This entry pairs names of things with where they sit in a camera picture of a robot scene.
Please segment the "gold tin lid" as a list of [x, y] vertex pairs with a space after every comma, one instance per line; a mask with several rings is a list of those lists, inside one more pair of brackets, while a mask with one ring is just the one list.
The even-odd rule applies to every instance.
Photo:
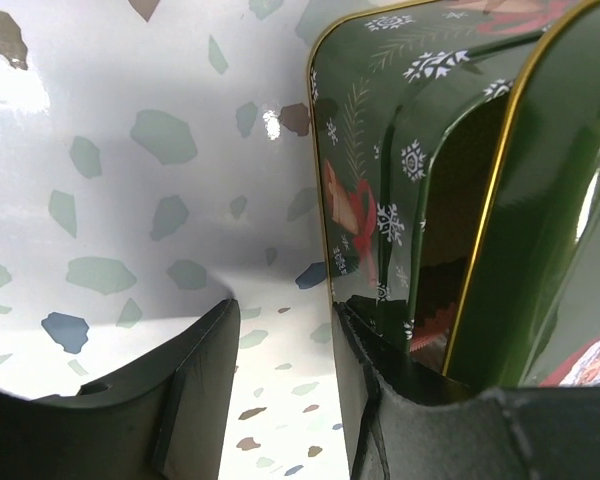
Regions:
[[557, 21], [514, 83], [441, 372], [600, 387], [600, 1]]

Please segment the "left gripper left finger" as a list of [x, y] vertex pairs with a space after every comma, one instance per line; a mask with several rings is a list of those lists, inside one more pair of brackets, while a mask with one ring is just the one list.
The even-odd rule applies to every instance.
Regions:
[[215, 479], [240, 309], [223, 300], [75, 396], [0, 392], [0, 479]]

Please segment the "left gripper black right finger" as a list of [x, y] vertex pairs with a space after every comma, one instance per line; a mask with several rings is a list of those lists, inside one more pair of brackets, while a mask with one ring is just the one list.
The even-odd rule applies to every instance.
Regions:
[[600, 388], [475, 394], [332, 307], [352, 479], [600, 479]]

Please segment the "gold cookie tin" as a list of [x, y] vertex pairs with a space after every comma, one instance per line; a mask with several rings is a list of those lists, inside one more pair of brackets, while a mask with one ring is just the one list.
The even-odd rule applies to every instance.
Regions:
[[350, 15], [309, 63], [331, 296], [404, 353], [445, 339], [507, 102], [568, 1], [410, 1]]

